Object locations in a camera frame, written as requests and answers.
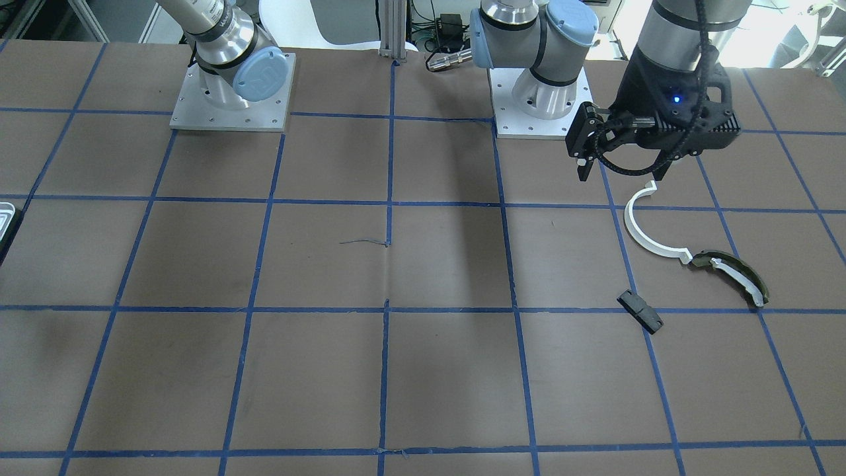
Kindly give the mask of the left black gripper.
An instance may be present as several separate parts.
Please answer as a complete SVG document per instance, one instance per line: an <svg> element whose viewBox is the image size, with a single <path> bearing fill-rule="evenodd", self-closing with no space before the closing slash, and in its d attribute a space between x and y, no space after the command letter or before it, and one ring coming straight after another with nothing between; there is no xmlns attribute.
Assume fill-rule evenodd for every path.
<svg viewBox="0 0 846 476"><path fill-rule="evenodd" d="M721 63L711 66L706 85L721 93L721 100L706 97L700 117L696 120L681 153L728 147L740 135L740 121L734 114L730 79ZM650 128L620 128L605 133L605 150L620 145L637 144L644 149L659 149L669 153L689 126L700 98L696 72L668 69L653 62L635 48L623 73L615 102L610 106L611 119L626 122L629 117L651 117ZM586 182L595 163L595 138L604 126L602 109L592 102L580 103L567 132L567 153L576 160L580 182ZM653 179L664 179L675 159L673 155L659 155L652 171Z"/></svg>

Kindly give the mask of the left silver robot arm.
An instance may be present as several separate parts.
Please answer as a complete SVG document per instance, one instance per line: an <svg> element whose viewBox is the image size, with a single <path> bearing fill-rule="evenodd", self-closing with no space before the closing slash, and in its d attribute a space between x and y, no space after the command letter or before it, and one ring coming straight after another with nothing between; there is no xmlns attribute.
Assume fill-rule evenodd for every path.
<svg viewBox="0 0 846 476"><path fill-rule="evenodd" d="M565 144L586 181L598 161L661 180L672 163L728 147L742 130L718 57L749 1L653 1L611 106L574 103L599 27L580 1L482 1L469 16L476 66L522 71L514 99L552 120L575 109Z"/></svg>

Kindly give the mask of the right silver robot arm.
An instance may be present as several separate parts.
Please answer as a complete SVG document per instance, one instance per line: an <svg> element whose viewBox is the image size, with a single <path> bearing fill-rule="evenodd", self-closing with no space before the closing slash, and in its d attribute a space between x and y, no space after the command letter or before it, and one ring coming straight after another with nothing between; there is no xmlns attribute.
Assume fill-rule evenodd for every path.
<svg viewBox="0 0 846 476"><path fill-rule="evenodd" d="M280 91L290 66L269 33L235 1L159 1L182 28L201 70L225 81L247 102Z"/></svg>

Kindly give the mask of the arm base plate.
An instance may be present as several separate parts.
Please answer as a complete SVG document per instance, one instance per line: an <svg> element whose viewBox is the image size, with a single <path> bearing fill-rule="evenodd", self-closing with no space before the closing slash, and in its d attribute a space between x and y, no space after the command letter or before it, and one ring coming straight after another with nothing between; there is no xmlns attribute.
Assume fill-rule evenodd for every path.
<svg viewBox="0 0 846 476"><path fill-rule="evenodd" d="M527 68L489 69L488 76L499 138L564 139L579 106L593 100L585 69L564 87L539 81Z"/></svg>
<svg viewBox="0 0 846 476"><path fill-rule="evenodd" d="M224 79L199 64L188 67L169 126L191 132L284 132L297 55L284 52L284 83L269 99L242 99Z"/></svg>

